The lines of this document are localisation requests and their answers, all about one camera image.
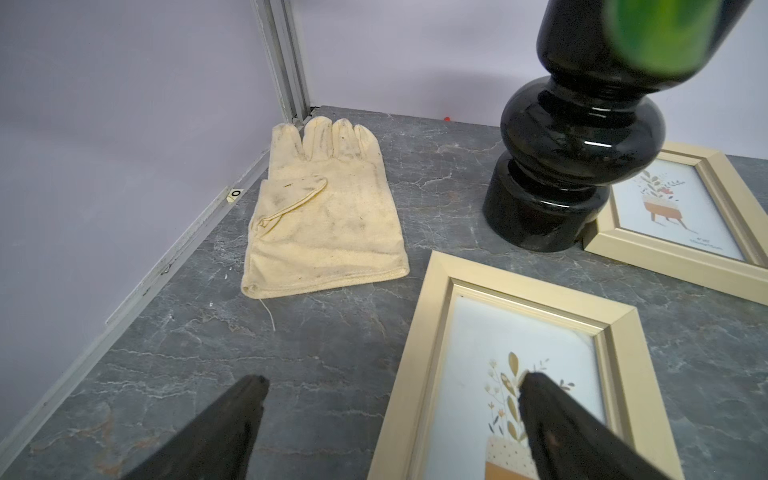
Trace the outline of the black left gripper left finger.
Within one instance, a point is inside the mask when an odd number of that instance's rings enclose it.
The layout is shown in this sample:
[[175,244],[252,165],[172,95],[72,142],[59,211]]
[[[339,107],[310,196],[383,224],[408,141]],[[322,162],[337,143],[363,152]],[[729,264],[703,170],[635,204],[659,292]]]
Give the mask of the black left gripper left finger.
[[244,376],[125,477],[244,479],[269,386],[263,376]]

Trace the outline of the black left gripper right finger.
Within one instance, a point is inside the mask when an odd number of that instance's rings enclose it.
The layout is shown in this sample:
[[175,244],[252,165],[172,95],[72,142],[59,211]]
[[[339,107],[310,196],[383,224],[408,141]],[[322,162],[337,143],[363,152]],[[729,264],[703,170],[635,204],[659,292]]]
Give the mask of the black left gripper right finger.
[[541,479],[663,480],[638,455],[543,373],[524,377],[520,415]]

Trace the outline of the gold frame with deer print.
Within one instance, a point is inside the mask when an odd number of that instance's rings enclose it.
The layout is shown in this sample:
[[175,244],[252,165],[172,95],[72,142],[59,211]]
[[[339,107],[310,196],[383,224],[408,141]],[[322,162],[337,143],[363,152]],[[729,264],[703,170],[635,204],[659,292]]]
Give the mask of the gold frame with deer print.
[[767,214],[727,156],[667,142],[611,187],[586,251],[745,300],[767,302]]

